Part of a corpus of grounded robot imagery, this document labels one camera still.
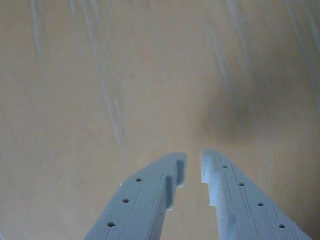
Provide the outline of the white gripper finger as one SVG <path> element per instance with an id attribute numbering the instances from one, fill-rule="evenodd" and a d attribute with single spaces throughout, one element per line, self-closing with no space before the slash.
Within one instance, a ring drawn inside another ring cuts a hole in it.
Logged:
<path id="1" fill-rule="evenodd" d="M 310 239 L 252 180 L 218 151 L 202 151 L 201 181 L 208 185 L 210 206 L 216 208 L 221 240 Z"/>
<path id="2" fill-rule="evenodd" d="M 127 178 L 84 237 L 86 240 L 158 240 L 177 187 L 183 187 L 187 157 L 166 154 Z"/>

